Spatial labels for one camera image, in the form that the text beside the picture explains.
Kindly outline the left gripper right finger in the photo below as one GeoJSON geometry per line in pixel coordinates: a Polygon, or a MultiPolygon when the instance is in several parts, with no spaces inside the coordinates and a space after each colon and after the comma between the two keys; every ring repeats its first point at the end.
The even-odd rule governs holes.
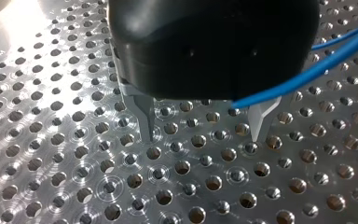
{"type": "Polygon", "coordinates": [[[251,105],[248,110],[248,121],[253,142],[264,142],[267,139],[272,121],[278,114],[281,97],[251,105]]]}

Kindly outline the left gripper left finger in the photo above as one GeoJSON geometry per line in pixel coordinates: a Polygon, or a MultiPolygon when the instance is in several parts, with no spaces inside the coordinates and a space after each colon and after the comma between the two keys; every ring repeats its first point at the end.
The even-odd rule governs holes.
{"type": "Polygon", "coordinates": [[[119,88],[125,106],[138,120],[142,141],[152,142],[155,125],[154,99],[127,82],[119,82],[119,88]]]}

